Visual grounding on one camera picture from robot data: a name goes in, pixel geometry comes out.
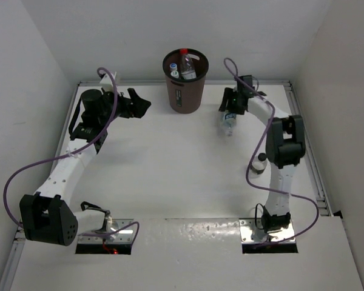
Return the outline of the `blue-label clear water bottle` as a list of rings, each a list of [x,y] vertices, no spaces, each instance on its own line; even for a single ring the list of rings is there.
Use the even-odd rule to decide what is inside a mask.
[[[237,115],[229,111],[221,112],[220,128],[226,136],[232,136],[237,125]]]

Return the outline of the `red-label clear water bottle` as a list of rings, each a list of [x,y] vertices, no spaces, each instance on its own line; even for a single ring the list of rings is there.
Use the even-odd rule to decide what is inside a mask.
[[[194,62],[188,54],[188,49],[181,48],[180,56],[181,56],[180,71],[182,78],[185,80],[195,79],[197,77],[197,74],[195,71]]]

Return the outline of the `green-label clear water bottle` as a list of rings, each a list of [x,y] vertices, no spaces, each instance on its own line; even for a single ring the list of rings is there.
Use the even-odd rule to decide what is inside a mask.
[[[175,79],[179,79],[179,78],[180,78],[180,74],[179,74],[179,72],[178,72],[177,70],[172,71],[172,72],[170,73],[170,75],[171,75],[171,77],[173,77],[173,78],[175,78]]]

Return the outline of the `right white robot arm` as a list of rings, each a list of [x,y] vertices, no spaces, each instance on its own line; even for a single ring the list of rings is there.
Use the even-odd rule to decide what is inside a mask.
[[[263,206],[261,229],[275,232],[291,222],[289,198],[295,168],[305,155],[303,118],[276,108],[265,94],[254,90],[252,76],[237,77],[236,88],[226,88],[220,112],[243,115],[248,112],[266,126],[263,139],[270,163],[271,180],[268,198]]]

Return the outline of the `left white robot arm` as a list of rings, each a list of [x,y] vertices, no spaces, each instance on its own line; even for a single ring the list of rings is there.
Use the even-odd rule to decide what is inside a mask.
[[[109,210],[84,201],[79,212],[72,212],[69,204],[85,168],[107,138],[104,128],[108,120],[142,118],[151,106],[135,89],[127,91],[127,98],[103,89],[88,89],[81,94],[69,124],[65,157],[34,194],[20,200],[27,240],[69,246],[77,235],[106,239],[118,233],[112,228]]]

